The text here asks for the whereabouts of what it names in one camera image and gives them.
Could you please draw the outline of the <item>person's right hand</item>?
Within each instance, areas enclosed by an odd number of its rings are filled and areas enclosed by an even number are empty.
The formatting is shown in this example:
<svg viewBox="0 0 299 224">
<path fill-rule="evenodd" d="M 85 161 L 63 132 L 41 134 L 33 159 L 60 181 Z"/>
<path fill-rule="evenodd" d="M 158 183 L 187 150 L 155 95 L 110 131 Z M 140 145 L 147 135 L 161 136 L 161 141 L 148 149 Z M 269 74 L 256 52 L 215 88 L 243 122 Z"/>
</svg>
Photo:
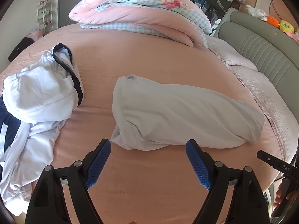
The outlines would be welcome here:
<svg viewBox="0 0 299 224">
<path fill-rule="evenodd" d="M 282 198 L 282 184 L 284 182 L 285 182 L 285 180 L 283 180 L 280 183 L 280 185 L 278 187 L 278 190 L 276 192 L 276 197 L 275 197 L 274 204 L 273 204 L 274 208 L 277 208 L 282 203 L 282 201 L 284 200 L 284 198 Z M 290 200 L 292 197 L 297 197 L 297 196 L 298 196 L 298 190 L 289 193 L 287 196 L 285 196 L 285 199 Z"/>
</svg>

